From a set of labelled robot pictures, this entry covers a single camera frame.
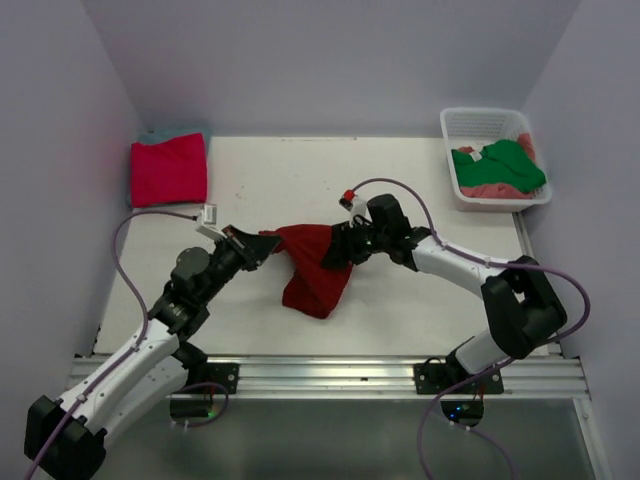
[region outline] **pink cloth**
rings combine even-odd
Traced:
[[[531,141],[531,135],[528,133],[521,133],[516,140],[527,156],[535,163],[536,152],[533,150],[533,142]],[[473,152],[472,147],[460,147],[458,149],[462,153]],[[478,185],[477,187],[460,187],[460,192],[465,197],[472,198],[509,198],[518,200],[528,200],[533,198],[533,193],[522,193],[516,187],[509,185],[508,183],[493,183],[487,185]]]
[[[131,145],[133,207],[206,200],[207,155],[201,133],[156,145]]]

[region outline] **white table surface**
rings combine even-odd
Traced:
[[[449,241],[492,256],[521,255],[511,214],[454,209],[442,139],[215,137],[209,149],[209,201],[218,205],[218,221],[247,232],[344,221],[339,197],[374,176],[413,186]],[[359,193],[370,198],[385,192],[396,195],[413,225],[426,223],[413,198],[393,185]],[[213,248],[188,221],[149,215],[131,222],[122,264],[149,308],[177,255],[196,245]],[[208,354],[439,355],[487,327],[482,302],[471,293],[394,265],[385,255],[354,269],[326,320],[281,305],[292,273],[286,254],[270,257],[255,272],[240,272],[210,303],[211,316],[192,343]],[[140,320],[133,295],[117,277],[95,352],[113,353]]]

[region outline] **blue cloth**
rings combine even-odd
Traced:
[[[160,130],[152,130],[150,132],[143,133],[138,136],[138,142],[143,145],[155,145],[157,143],[166,142],[176,137],[183,137],[184,135],[190,135],[192,133],[202,134],[204,139],[204,147],[206,154],[209,153],[209,140],[211,140],[211,129],[207,127],[193,127],[193,128],[166,128]]]

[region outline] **red cloth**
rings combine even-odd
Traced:
[[[328,270],[321,265],[331,244],[329,225],[292,225],[276,230],[295,264],[293,277],[282,293],[282,305],[315,318],[327,318],[347,286],[352,266]]]
[[[131,145],[131,204],[207,200],[207,157],[200,133],[156,145]]]

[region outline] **white wall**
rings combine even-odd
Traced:
[[[3,2],[0,65],[0,477],[15,479],[29,405],[95,335],[139,120],[77,0]]]
[[[148,126],[441,135],[519,108],[579,0],[83,0]]]
[[[640,469],[638,20],[637,0],[583,0],[524,108],[555,183],[527,225],[538,257],[575,273],[593,297],[591,322],[566,346],[582,357],[620,479]]]

